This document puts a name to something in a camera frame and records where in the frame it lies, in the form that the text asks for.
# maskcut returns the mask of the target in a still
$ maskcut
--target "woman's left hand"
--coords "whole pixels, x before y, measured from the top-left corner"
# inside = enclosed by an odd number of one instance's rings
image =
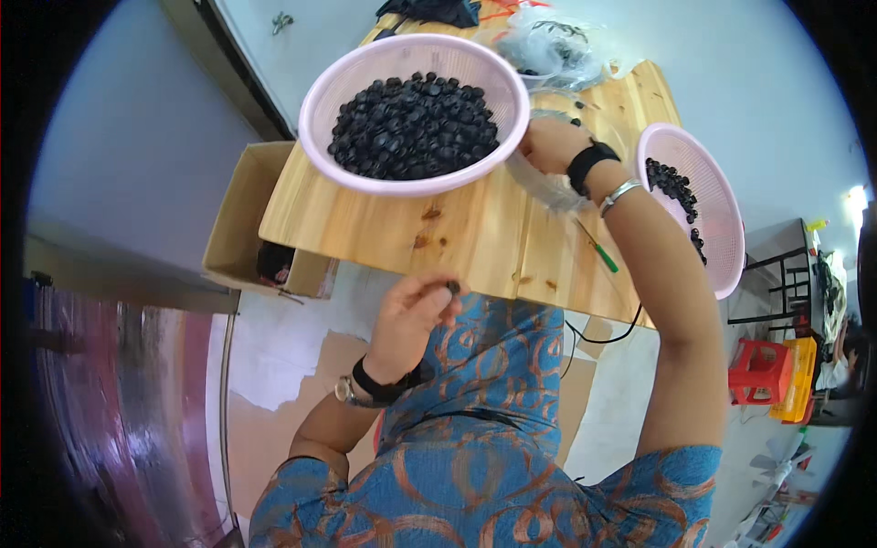
[[[460,284],[451,295],[449,281]],[[453,271],[435,269],[402,278],[381,301],[372,342],[362,361],[366,374],[382,385],[395,384],[417,367],[430,333],[440,324],[453,326],[463,310],[460,297],[469,287]]]

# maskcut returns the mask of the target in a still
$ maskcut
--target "door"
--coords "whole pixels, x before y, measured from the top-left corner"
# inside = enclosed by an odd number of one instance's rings
[[[311,84],[374,27],[384,0],[214,0],[289,130]],[[273,34],[280,12],[293,23]]]

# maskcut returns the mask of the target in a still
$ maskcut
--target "green-handled tool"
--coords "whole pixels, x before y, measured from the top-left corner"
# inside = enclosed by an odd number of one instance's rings
[[[595,240],[594,237],[591,236],[591,233],[588,232],[588,229],[585,228],[585,225],[581,223],[578,217],[573,217],[573,219],[575,220],[575,223],[579,225],[581,231],[583,231],[588,236],[591,245],[594,246],[594,249],[596,249],[598,253],[600,253],[603,262],[606,263],[606,266],[609,267],[609,270],[611,270],[613,273],[618,272],[618,266],[616,266],[615,261],[613,261],[609,254],[603,250],[602,246],[597,243],[597,240]]]

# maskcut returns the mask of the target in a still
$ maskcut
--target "watch face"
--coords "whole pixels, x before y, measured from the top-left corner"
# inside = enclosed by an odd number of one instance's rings
[[[338,401],[347,402],[352,395],[353,389],[350,387],[350,380],[346,377],[338,379],[338,382],[335,383],[335,397],[338,398]]]

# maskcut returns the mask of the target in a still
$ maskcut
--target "blue patterned dress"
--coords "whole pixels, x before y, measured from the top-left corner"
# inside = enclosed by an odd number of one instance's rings
[[[288,460],[253,512],[263,546],[698,546],[721,450],[653,452],[593,487],[554,458],[563,312],[472,295],[432,333],[436,378],[403,395],[349,483]],[[503,421],[460,411],[487,411]]]

